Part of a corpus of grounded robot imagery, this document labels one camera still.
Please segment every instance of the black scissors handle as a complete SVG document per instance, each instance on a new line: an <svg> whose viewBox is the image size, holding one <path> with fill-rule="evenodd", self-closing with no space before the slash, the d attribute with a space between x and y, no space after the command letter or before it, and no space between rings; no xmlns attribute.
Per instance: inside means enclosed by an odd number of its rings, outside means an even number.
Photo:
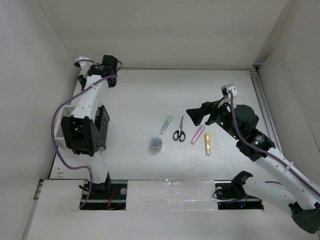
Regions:
<svg viewBox="0 0 320 240"><path fill-rule="evenodd" d="M172 136L173 140L183 142L186 139L185 132L181 130L179 135L179 130L175 131Z"/></svg>

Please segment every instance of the white table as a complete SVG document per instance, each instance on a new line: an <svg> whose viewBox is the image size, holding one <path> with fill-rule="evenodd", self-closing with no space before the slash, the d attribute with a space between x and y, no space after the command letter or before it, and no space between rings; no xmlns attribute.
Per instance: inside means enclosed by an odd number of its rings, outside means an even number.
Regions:
<svg viewBox="0 0 320 240"><path fill-rule="evenodd" d="M203 135L195 145L190 141L197 131L186 109L222 97L221 86L234 83L238 90L236 104L252 107L259 116L257 128L267 133L254 86L247 70L134 69L121 70L116 87L109 88L101 101L110 115L106 150L100 152L111 179L232 179L240 171L273 178L236 148L236 141L216 124L206 126L211 136L211 156L205 155ZM81 90L78 83L74 94ZM159 131L168 115L173 116L164 135ZM172 139L184 115L184 142ZM155 153L150 139L161 137L163 148ZM72 166L79 166L78 156L61 149ZM55 158L51 179L87 179L86 169L69 170Z"/></svg>

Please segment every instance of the yellow marker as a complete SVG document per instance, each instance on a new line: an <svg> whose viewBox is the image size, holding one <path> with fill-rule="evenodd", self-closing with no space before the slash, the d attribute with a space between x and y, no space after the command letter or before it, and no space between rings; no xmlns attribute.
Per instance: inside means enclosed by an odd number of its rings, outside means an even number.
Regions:
<svg viewBox="0 0 320 240"><path fill-rule="evenodd" d="M210 154L211 154L210 133L206 133L204 135L204 147L205 147L205 155L210 156Z"/></svg>

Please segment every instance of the scissors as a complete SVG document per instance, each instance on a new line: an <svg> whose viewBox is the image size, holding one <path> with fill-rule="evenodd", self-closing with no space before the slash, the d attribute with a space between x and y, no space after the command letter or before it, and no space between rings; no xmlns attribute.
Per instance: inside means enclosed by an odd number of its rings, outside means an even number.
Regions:
<svg viewBox="0 0 320 240"><path fill-rule="evenodd" d="M177 131L174 132L174 134L172 136L173 140L175 140L175 141L179 140L180 142L183 142L186 139L185 132L182 130L183 124L184 124L184 116L182 115L180 127Z"/></svg>

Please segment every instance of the scissor blade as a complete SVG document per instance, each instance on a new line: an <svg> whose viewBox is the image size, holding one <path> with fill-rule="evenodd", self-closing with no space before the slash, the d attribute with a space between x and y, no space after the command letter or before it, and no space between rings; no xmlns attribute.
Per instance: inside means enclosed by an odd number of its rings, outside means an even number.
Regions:
<svg viewBox="0 0 320 240"><path fill-rule="evenodd" d="M182 129L183 125L184 125L184 116L182 115L181 122L180 122L180 130Z"/></svg>

